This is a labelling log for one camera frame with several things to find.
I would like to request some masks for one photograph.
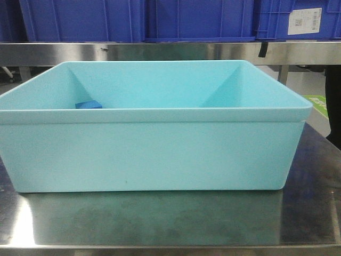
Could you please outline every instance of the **blue sponge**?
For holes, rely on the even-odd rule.
[[[103,108],[103,106],[95,100],[77,103],[75,106],[77,109]]]

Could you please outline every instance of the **plastic bin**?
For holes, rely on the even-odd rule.
[[[65,62],[0,96],[0,155],[19,192],[280,189],[311,108],[245,61]]]
[[[144,0],[20,0],[28,39],[141,42]]]
[[[149,42],[252,41],[253,0],[150,0]]]
[[[341,0],[255,0],[257,39],[339,39]]]
[[[26,40],[19,0],[0,0],[0,42]]]

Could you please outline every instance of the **label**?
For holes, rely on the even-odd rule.
[[[322,8],[293,10],[289,16],[288,35],[320,32]]]
[[[326,98],[320,95],[305,95],[308,101],[313,103],[314,109],[320,112],[324,117],[328,118]]]

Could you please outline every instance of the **stainless steel table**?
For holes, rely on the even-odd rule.
[[[306,125],[279,191],[18,194],[0,255],[341,255],[341,152]]]
[[[247,43],[0,43],[0,66],[19,66],[23,81],[29,66],[100,60],[248,60],[254,65],[339,65],[341,41]]]

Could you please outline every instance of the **floor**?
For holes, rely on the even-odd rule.
[[[278,68],[268,66],[258,66],[262,71],[266,72],[273,78],[278,77]],[[35,69],[33,74],[46,70]],[[323,72],[311,72],[307,69],[291,66],[288,75],[287,86],[300,95],[322,95],[324,94],[325,76]],[[5,74],[0,73],[0,94],[21,84],[20,76],[16,71],[14,83],[9,82],[9,78]],[[326,117],[321,115],[317,110],[313,109],[307,122],[315,128],[322,136],[327,136],[330,132],[329,122]]]

